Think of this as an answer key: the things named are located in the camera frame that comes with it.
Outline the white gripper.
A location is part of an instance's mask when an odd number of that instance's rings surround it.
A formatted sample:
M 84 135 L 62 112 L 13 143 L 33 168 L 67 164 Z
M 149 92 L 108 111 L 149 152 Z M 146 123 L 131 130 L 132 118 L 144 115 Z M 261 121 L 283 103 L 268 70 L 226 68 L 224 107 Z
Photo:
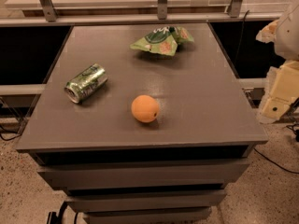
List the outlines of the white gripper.
M 299 98 L 299 4 L 290 5 L 279 20 L 271 21 L 256 35 L 263 43 L 275 42 L 275 53 L 288 60 L 270 67 L 257 119 L 263 124 L 281 119 Z

